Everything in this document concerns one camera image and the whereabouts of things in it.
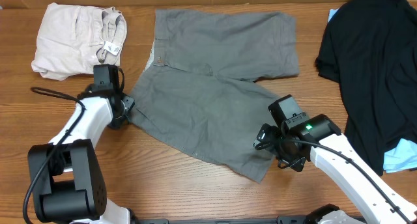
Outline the grey shorts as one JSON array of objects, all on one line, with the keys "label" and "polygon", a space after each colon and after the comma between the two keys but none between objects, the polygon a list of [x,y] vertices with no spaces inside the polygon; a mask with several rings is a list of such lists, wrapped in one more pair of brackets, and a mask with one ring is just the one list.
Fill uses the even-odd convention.
[{"label": "grey shorts", "polygon": [[298,75],[296,20],[282,12],[157,10],[153,54],[131,91],[132,124],[197,159],[262,181],[253,147],[277,96],[260,78]]}]

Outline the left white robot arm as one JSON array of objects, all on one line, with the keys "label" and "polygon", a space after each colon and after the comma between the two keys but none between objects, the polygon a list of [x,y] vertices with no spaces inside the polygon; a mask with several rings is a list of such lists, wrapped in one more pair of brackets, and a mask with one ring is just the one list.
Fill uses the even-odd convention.
[{"label": "left white robot arm", "polygon": [[95,146],[104,129],[126,111],[120,88],[88,87],[77,97],[33,87],[31,91],[74,101],[76,108],[64,128],[49,143],[30,148],[31,183],[23,200],[26,223],[29,201],[43,223],[137,223],[129,208],[108,199]]}]

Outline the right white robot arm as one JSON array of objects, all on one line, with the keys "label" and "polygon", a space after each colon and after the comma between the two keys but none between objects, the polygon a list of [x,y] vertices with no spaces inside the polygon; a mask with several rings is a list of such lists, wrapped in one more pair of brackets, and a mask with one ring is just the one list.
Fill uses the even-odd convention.
[{"label": "right white robot arm", "polygon": [[326,115],[297,115],[280,127],[264,124],[253,146],[273,153],[281,169],[300,172],[312,162],[339,186],[366,223],[416,222],[416,205],[386,184]]}]

